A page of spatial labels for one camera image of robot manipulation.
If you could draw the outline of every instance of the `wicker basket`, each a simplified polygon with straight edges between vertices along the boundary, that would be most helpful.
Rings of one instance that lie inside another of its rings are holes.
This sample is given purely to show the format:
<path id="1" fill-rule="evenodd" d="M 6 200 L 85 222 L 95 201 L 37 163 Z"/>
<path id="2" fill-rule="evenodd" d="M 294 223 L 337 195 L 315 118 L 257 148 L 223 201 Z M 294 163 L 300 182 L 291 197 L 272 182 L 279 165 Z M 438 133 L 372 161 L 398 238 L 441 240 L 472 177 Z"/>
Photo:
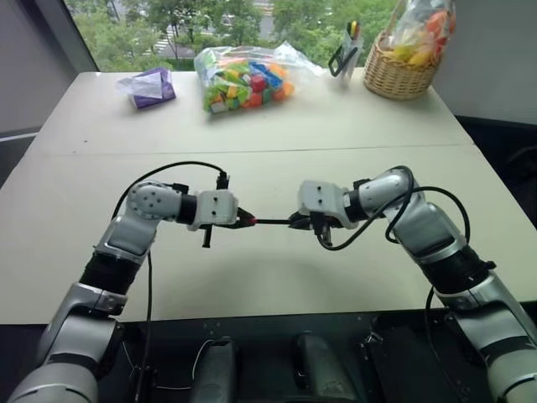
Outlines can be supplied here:
<path id="1" fill-rule="evenodd" d="M 440 58 L 430 61 L 427 65 L 415 67 L 406 62 L 388 57 L 379 44 L 388 36 L 397 21 L 397 11 L 404 6 L 399 0 L 385 31 L 375 39 L 365 65 L 363 83 L 372 92 L 391 99 L 413 99 L 427 91 L 433 81 Z"/>

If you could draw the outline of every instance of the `tree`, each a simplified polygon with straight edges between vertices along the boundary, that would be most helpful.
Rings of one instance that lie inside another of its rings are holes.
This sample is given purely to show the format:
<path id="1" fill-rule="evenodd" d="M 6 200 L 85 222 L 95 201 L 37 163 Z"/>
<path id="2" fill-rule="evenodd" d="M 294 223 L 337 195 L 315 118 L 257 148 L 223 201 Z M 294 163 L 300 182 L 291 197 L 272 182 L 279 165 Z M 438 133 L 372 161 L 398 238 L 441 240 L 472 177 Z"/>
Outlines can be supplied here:
<path id="1" fill-rule="evenodd" d="M 385 28 L 396 0 L 273 0 L 274 32 L 312 61 L 326 66 L 353 19 L 362 26 L 365 62 L 378 33 Z"/>
<path id="2" fill-rule="evenodd" d="M 110 16 L 102 0 L 68 0 L 76 26 L 97 66 L 102 71 L 145 71 L 156 66 L 170 68 L 152 48 L 159 33 L 139 18 L 118 20 Z"/>
<path id="3" fill-rule="evenodd" d="M 211 24 L 206 0 L 148 0 L 149 22 L 168 37 L 168 27 L 173 31 L 172 42 L 185 33 L 193 44 L 196 33 Z"/>
<path id="4" fill-rule="evenodd" d="M 214 3 L 212 24 L 225 42 L 233 46 L 257 44 L 261 11 L 252 0 L 226 0 Z"/>

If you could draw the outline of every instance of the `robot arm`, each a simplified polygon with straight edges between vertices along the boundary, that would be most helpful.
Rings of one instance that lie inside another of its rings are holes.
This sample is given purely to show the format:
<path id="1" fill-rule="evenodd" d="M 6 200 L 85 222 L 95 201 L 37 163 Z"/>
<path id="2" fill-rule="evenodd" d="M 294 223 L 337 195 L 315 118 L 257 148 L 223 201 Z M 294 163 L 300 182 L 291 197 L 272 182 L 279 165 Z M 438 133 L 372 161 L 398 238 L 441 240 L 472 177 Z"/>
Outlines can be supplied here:
<path id="1" fill-rule="evenodd" d="M 410 183 L 403 169 L 355 182 L 350 191 L 305 181 L 299 191 L 299 214 L 309 216 L 320 241 L 329 244 L 330 226 L 355 228 L 359 220 L 403 195 Z M 402 197 L 383 209 L 389 222 L 403 203 Z M 423 191 L 412 194 L 393 233 L 482 356 L 494 400 L 536 401 L 537 329 L 492 270 L 494 264 L 479 259 L 450 218 L 425 200 Z"/>
<path id="2" fill-rule="evenodd" d="M 123 327 L 127 291 L 145 260 L 161 221 L 189 230 L 232 226 L 238 201 L 227 190 L 188 195 L 156 181 L 131 187 L 122 216 L 113 218 L 81 279 L 74 283 L 40 339 L 38 368 L 8 402 L 97 402 L 96 377 L 107 371 Z"/>

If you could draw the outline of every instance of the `cable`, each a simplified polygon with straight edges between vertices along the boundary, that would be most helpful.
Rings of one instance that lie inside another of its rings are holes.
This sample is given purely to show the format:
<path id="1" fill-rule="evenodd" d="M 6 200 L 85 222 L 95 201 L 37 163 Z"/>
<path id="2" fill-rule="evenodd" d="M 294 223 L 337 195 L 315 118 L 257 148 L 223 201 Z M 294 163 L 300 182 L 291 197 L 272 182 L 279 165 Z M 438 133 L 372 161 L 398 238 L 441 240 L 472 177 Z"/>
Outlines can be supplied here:
<path id="1" fill-rule="evenodd" d="M 171 164 L 160 166 L 159 168 L 151 170 L 150 172 L 140 176 L 138 179 L 133 181 L 133 183 L 131 183 L 127 187 L 127 189 L 125 189 L 123 194 L 119 197 L 119 200 L 117 201 L 116 206 L 114 207 L 114 211 L 112 213 L 112 218 L 114 218 L 119 213 L 119 209 L 121 208 L 123 202 L 125 201 L 125 198 L 127 197 L 128 191 L 130 190 L 131 187 L 136 185 L 138 182 L 149 178 L 152 175 L 155 175 L 155 174 L 157 174 L 159 172 L 162 172 L 163 170 L 167 170 L 169 168 L 173 168 L 173 167 L 176 167 L 176 166 L 182 166 L 182 165 L 199 165 L 199 166 L 205 166 L 207 168 L 212 168 L 213 170 L 217 170 L 218 172 L 220 172 L 219 180 L 223 179 L 224 181 L 226 181 L 226 178 L 227 178 L 227 173 L 226 173 L 225 170 L 223 170 L 222 168 L 220 168 L 217 165 L 209 164 L 207 162 L 202 162 L 202 161 L 179 161 L 179 162 L 174 162 L 174 163 L 171 163 Z M 147 361 L 148 361 L 149 343 L 150 343 L 150 340 L 151 340 L 151 311 L 153 309 L 153 262 L 151 260 L 151 250 L 148 251 L 148 266 L 149 266 L 149 273 L 148 273 L 148 308 L 147 308 L 147 317 L 146 317 L 146 321 L 145 321 L 147 330 L 146 330 L 145 345 L 144 345 L 144 348 L 143 348 L 142 365 L 141 365 L 141 368 L 140 368 L 140 375 L 138 377 L 138 381 L 137 381 L 137 385 L 136 385 L 136 394 L 134 395 L 135 403 L 138 403 L 139 399 L 141 397 L 142 383 L 143 383 L 143 373 L 144 373 L 144 370 L 145 370 L 145 367 L 146 367 Z M 132 360 L 128 356 L 128 352 L 127 352 L 127 349 L 125 348 L 125 344 L 123 344 L 123 349 L 125 351 L 125 354 L 127 355 L 129 363 L 131 364 L 131 373 L 132 373 L 134 371 L 134 366 L 133 366 Z"/>
<path id="2" fill-rule="evenodd" d="M 128 191 L 131 187 L 136 185 L 138 182 L 143 181 L 144 179 L 149 178 L 152 175 L 158 174 L 159 172 L 162 172 L 163 170 L 167 170 L 169 168 L 173 168 L 175 166 L 181 166 L 181 165 L 199 165 L 199 166 L 206 166 L 207 168 L 212 168 L 213 170 L 219 171 L 221 174 L 226 174 L 226 171 L 220 168 L 217 165 L 209 164 L 208 162 L 201 162 L 201 161 L 179 161 L 174 162 L 171 164 L 160 166 L 159 168 L 156 168 L 154 170 L 151 170 L 147 174 L 144 174 L 140 176 L 137 180 L 135 180 L 133 183 L 131 183 L 127 189 L 123 192 L 123 194 L 119 197 L 119 200 L 117 201 L 116 208 L 114 208 L 114 213 L 112 214 L 112 218 L 114 218 L 118 213 L 119 209 L 121 208 L 121 205 L 123 204 L 123 201 L 127 197 Z"/>
<path id="3" fill-rule="evenodd" d="M 130 355 L 128 355 L 127 347 L 125 346 L 125 342 L 121 342 L 121 345 L 123 346 L 123 351 L 125 352 L 125 357 L 127 357 L 127 361 L 129 365 L 131 366 L 131 369 L 134 369 L 133 361 L 131 360 Z"/>
<path id="4" fill-rule="evenodd" d="M 138 382 L 136 384 L 136 394 L 134 395 L 134 402 L 138 403 L 142 393 L 143 373 L 147 365 L 149 356 L 149 343 L 151 341 L 151 312 L 153 310 L 153 262 L 151 261 L 151 250 L 148 252 L 148 310 L 145 319 L 146 335 L 145 345 L 143 346 L 142 365 L 140 366 L 140 375 L 138 376 Z"/>
<path id="5" fill-rule="evenodd" d="M 394 229 L 395 224 L 397 224 L 397 221 L 399 221 L 401 216 L 403 216 L 404 211 L 406 210 L 406 207 L 408 207 L 410 204 L 410 198 L 412 197 L 412 193 L 414 190 L 414 175 L 412 174 L 412 171 L 410 170 L 410 168 L 404 165 L 395 166 L 394 168 L 392 168 L 392 170 L 402 170 L 407 175 L 407 178 L 409 180 L 409 186 L 407 187 L 407 190 L 404 193 L 403 204 L 401 205 L 401 208 L 399 209 L 398 213 L 395 215 L 394 219 L 391 221 L 390 224 L 388 224 L 388 227 L 386 228 L 386 232 L 384 233 L 384 237 L 386 238 L 386 240 L 388 240 L 391 243 L 399 243 L 398 240 L 395 238 L 392 238 L 390 234 L 392 230 Z"/>
<path id="6" fill-rule="evenodd" d="M 214 342 L 212 339 L 208 339 L 201 345 L 200 349 L 198 350 L 198 354 L 196 354 L 196 359 L 194 360 L 194 365 L 192 365 L 192 380 L 196 377 L 196 366 L 198 365 L 198 361 L 200 360 L 201 352 L 203 351 L 203 348 L 210 343 Z"/>
<path id="7" fill-rule="evenodd" d="M 291 223 L 288 219 L 275 219 L 275 218 L 256 218 L 256 224 L 268 224 L 268 225 L 289 225 Z"/>
<path id="8" fill-rule="evenodd" d="M 425 302 L 425 310 L 424 310 L 424 320 L 425 320 L 425 336 L 427 337 L 427 343 L 429 344 L 430 352 L 433 354 L 433 357 L 435 358 L 436 365 L 444 375 L 444 378 L 446 379 L 446 382 L 449 384 L 449 386 L 453 389 L 453 392 L 456 395 L 457 400 L 461 403 L 466 403 L 466 400 L 461 395 L 461 392 L 457 389 L 455 383 L 453 382 L 453 379 L 451 379 L 451 376 L 446 370 L 446 367 L 444 367 L 444 364 L 441 361 L 440 355 L 438 355 L 438 352 L 436 351 L 435 344 L 433 343 L 433 337 L 431 335 L 431 325 L 430 325 L 430 304 L 433 300 L 433 296 L 435 295 L 435 289 L 434 287 L 431 287 L 429 290 L 429 295 L 427 296 L 427 300 Z"/>
<path id="9" fill-rule="evenodd" d="M 196 354 L 196 359 L 194 360 L 194 363 L 192 364 L 192 371 L 190 373 L 190 376 L 192 377 L 192 380 L 194 380 L 194 378 L 196 377 L 196 368 L 197 368 L 197 365 L 200 361 L 200 356 L 201 356 L 201 353 L 203 352 L 205 346 L 210 343 L 210 342 L 214 342 L 213 339 L 207 339 L 205 342 L 203 342 L 203 344 L 200 346 L 200 348 L 198 348 L 198 352 Z M 133 370 L 135 369 L 134 367 L 134 364 L 133 364 L 133 361 L 131 360 L 131 356 L 130 354 L 128 353 L 127 351 L 127 347 L 125 346 L 125 342 L 122 342 L 122 345 L 123 345 L 123 351 L 125 352 L 125 356 L 127 357 L 127 361 L 128 363 L 131 365 L 131 373 L 133 372 Z M 154 386 L 155 389 L 160 389 L 160 390 L 189 390 L 191 389 L 192 387 L 191 386 L 163 386 L 163 385 L 155 385 Z"/>
<path id="10" fill-rule="evenodd" d="M 468 217 L 468 213 L 466 211 L 466 208 L 464 208 L 464 206 L 462 205 L 461 201 L 453 193 L 451 193 L 450 191 L 447 191 L 446 189 L 442 189 L 441 187 L 436 187 L 436 186 L 416 187 L 416 188 L 412 189 L 412 191 L 410 192 L 410 195 L 412 193 L 417 193 L 419 191 L 437 191 L 437 192 L 441 193 L 442 195 L 448 196 L 450 199 L 452 199 L 453 202 L 456 204 L 456 206 L 461 211 L 462 220 L 464 221 L 465 238 L 467 239 L 467 242 L 470 242 L 470 219 Z M 330 251 L 342 250 L 342 249 L 346 248 L 347 246 L 349 246 L 352 242 L 354 242 L 356 240 L 356 238 L 358 238 L 373 223 L 374 220 L 376 220 L 377 218 L 382 216 L 383 212 L 384 212 L 384 210 L 386 208 L 388 208 L 393 203 L 397 202 L 399 199 L 402 199 L 403 197 L 407 197 L 407 196 L 408 196 L 408 193 L 405 192 L 403 195 L 396 196 L 392 200 L 390 200 L 387 203 L 385 203 L 384 205 L 382 205 L 371 217 L 369 217 L 367 219 L 367 221 L 353 235 L 351 235 L 351 237 L 349 237 L 349 239 L 347 241 L 343 242 L 340 245 L 332 246 L 332 245 L 329 245 L 329 244 L 325 243 L 325 241 L 324 241 L 324 239 L 322 238 L 321 235 L 317 235 L 317 240 L 319 241 L 319 243 L 321 244 L 321 246 L 324 249 L 328 249 Z"/>

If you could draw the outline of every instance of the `window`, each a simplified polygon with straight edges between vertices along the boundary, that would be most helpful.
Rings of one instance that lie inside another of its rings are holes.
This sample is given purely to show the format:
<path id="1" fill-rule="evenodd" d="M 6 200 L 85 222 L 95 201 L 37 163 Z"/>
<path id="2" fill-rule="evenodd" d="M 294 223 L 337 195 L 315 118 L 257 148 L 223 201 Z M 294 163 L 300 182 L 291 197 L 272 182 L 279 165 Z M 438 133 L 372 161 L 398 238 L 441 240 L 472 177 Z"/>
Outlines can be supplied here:
<path id="1" fill-rule="evenodd" d="M 395 0 L 65 0 L 101 71 L 193 70 L 209 46 L 289 41 L 326 67 L 342 30 L 362 24 L 363 65 Z"/>

